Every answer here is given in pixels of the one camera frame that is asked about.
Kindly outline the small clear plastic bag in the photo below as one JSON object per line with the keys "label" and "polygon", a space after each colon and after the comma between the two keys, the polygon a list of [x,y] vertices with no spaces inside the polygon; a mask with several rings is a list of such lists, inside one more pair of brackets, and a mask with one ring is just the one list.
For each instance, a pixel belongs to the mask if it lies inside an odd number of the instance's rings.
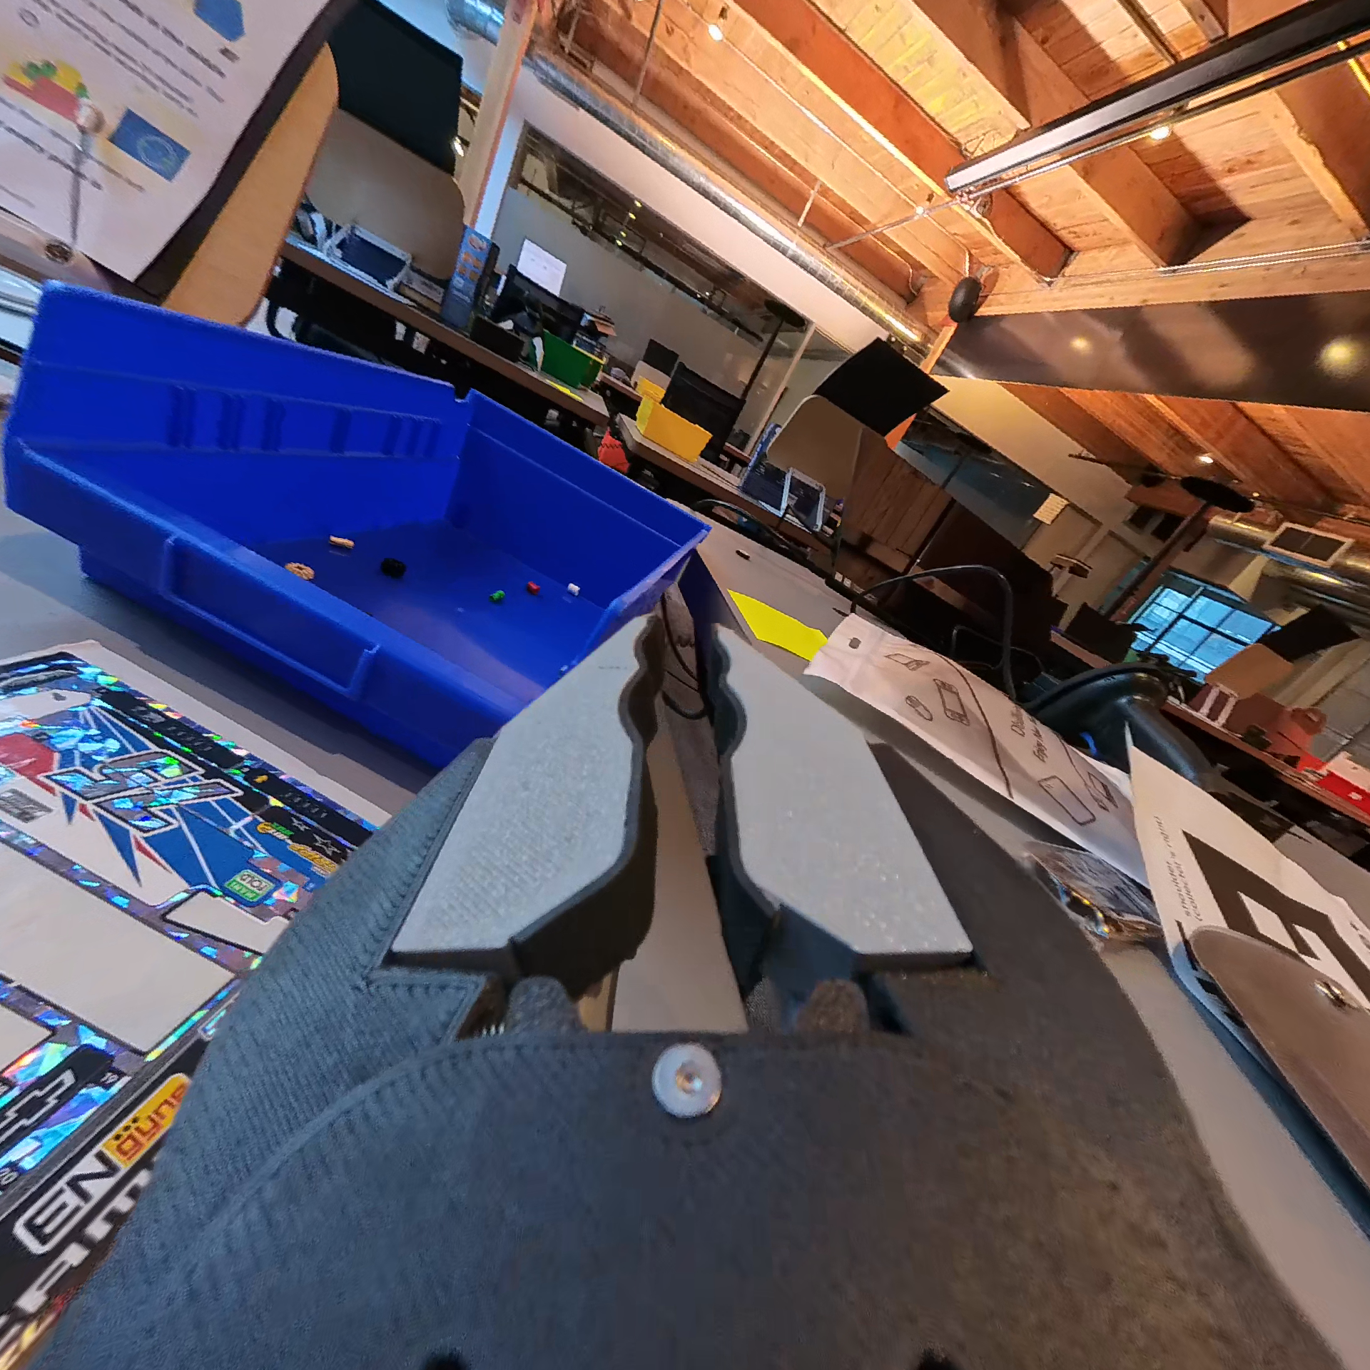
{"label": "small clear plastic bag", "polygon": [[1083,931],[1099,940],[1163,940],[1163,923],[1148,890],[1097,854],[1027,840],[1024,867]]}

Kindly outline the yellow plastic bin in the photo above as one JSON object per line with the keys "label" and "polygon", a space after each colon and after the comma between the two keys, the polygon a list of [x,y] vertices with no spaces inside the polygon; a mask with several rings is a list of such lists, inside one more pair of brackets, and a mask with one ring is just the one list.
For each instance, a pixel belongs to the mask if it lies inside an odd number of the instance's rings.
{"label": "yellow plastic bin", "polygon": [[633,388],[641,399],[636,409],[636,429],[641,435],[683,460],[699,460],[710,439],[709,429],[686,419],[665,403],[665,387],[652,379],[636,379]]}

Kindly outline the blue plastic bin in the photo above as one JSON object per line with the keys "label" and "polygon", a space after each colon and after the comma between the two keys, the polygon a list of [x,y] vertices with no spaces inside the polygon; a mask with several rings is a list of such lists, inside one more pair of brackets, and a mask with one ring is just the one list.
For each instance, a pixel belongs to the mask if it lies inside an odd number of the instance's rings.
{"label": "blue plastic bin", "polygon": [[477,392],[61,282],[4,491],[92,579],[433,764],[652,612],[710,530]]}

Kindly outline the yellow paper note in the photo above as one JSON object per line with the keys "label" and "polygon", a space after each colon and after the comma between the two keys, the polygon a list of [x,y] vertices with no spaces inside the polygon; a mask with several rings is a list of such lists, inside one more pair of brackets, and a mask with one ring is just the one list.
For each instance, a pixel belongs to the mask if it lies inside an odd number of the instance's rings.
{"label": "yellow paper note", "polygon": [[828,644],[828,634],[822,628],[808,626],[751,594],[729,592],[729,598],[746,628],[759,643],[781,648],[802,661],[813,661],[813,656]]}

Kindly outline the printed paper instruction sheet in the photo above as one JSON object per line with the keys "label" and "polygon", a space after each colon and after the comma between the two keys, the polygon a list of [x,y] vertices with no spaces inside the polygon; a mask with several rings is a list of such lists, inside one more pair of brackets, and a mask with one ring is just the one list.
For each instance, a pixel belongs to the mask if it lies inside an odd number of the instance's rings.
{"label": "printed paper instruction sheet", "polygon": [[104,113],[76,254],[137,282],[214,213],[348,2],[3,2],[3,212],[67,233],[76,99]]}

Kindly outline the green plastic bin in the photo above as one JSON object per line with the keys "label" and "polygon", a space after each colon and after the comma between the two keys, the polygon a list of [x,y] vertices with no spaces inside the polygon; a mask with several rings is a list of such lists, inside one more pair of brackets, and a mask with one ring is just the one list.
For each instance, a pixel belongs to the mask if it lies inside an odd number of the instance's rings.
{"label": "green plastic bin", "polygon": [[538,369],[552,381],[570,388],[593,388],[602,373],[602,357],[573,339],[544,331]]}

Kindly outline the grey metal clip plate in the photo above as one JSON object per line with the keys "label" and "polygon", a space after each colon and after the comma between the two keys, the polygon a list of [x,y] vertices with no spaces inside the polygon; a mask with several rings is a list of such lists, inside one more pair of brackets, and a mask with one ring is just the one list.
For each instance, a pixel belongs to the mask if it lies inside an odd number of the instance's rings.
{"label": "grey metal clip plate", "polygon": [[1223,926],[1187,945],[1282,1086],[1368,1185],[1368,1008],[1296,953]]}

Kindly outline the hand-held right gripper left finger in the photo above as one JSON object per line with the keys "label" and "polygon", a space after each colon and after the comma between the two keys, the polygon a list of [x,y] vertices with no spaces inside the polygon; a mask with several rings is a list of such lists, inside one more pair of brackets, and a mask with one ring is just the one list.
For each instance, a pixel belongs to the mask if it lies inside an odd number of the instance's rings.
{"label": "hand-held right gripper left finger", "polygon": [[665,626],[641,614],[489,743],[386,950],[396,967],[598,983],[651,931]]}

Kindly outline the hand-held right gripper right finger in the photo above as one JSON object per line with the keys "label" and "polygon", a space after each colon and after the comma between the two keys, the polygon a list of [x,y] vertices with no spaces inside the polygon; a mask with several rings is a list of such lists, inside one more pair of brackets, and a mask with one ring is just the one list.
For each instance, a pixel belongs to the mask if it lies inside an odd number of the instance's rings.
{"label": "hand-held right gripper right finger", "polygon": [[865,732],[739,632],[710,639],[715,894],[744,987],[962,967],[962,926]]}

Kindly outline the holographic sticker sheet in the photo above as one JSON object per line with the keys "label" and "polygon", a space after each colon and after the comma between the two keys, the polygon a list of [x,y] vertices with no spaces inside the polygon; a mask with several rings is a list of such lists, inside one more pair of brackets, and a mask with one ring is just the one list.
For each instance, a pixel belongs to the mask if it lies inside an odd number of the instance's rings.
{"label": "holographic sticker sheet", "polygon": [[110,1251],[244,979],[386,819],[96,641],[3,659],[3,1367]]}

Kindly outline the black ceiling light rail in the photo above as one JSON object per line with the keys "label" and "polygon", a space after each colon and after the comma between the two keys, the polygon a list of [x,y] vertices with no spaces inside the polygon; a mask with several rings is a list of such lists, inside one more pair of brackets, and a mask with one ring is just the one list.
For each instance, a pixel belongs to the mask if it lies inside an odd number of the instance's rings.
{"label": "black ceiling light rail", "polygon": [[947,173],[955,200],[1095,157],[1368,50],[1368,2],[1306,2]]}

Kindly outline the white document holder stand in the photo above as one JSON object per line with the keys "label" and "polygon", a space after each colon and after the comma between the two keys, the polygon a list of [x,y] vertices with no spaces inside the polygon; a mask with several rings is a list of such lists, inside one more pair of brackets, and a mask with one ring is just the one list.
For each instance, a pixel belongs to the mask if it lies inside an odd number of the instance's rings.
{"label": "white document holder stand", "polygon": [[83,181],[87,170],[94,163],[94,145],[99,135],[104,129],[104,113],[102,110],[89,97],[76,99],[76,146],[72,155],[72,183],[67,195],[67,233],[61,239],[51,239],[45,246],[45,254],[57,266],[72,266],[76,259],[76,242],[80,242],[80,226],[81,226],[81,198],[83,198]]}

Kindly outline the paper sheet with black marker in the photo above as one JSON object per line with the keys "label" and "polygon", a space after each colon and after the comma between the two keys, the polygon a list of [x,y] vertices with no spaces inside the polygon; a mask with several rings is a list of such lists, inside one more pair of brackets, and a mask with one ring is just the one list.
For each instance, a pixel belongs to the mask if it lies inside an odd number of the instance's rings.
{"label": "paper sheet with black marker", "polygon": [[1311,974],[1311,998],[1368,1025],[1368,923],[1198,783],[1127,740],[1133,814],[1166,950],[1190,1001],[1257,1052],[1257,1036],[1200,969],[1190,938],[1225,929]]}

